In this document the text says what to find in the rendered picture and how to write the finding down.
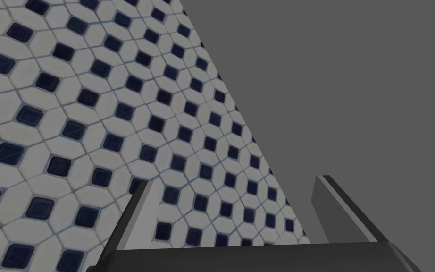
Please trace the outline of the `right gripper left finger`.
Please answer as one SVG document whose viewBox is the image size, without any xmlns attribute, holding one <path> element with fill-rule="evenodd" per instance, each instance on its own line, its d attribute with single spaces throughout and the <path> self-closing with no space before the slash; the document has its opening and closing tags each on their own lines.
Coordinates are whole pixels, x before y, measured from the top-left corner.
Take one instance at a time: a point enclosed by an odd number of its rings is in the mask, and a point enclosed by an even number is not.
<svg viewBox="0 0 435 272">
<path fill-rule="evenodd" d="M 106 251 L 149 248 L 158 204 L 155 182 L 141 182 L 107 241 Z"/>
</svg>

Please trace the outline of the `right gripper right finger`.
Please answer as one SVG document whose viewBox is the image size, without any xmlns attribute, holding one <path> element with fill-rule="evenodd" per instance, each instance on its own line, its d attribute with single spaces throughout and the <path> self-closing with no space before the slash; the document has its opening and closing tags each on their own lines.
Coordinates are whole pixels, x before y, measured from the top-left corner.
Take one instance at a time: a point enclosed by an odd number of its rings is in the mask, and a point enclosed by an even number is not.
<svg viewBox="0 0 435 272">
<path fill-rule="evenodd" d="M 330 175 L 315 177 L 311 203 L 329 243 L 388 242 Z"/>
</svg>

